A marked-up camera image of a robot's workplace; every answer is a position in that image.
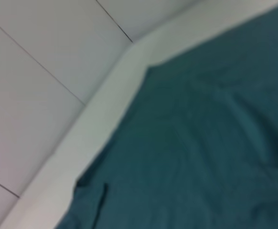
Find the teal blue t-shirt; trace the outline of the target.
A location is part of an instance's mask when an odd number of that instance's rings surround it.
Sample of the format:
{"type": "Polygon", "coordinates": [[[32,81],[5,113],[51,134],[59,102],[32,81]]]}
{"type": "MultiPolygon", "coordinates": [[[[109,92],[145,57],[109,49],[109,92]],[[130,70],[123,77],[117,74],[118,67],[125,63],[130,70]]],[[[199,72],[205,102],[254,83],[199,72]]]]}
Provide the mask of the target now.
{"type": "Polygon", "coordinates": [[[278,7],[149,68],[55,229],[278,229],[278,7]]]}

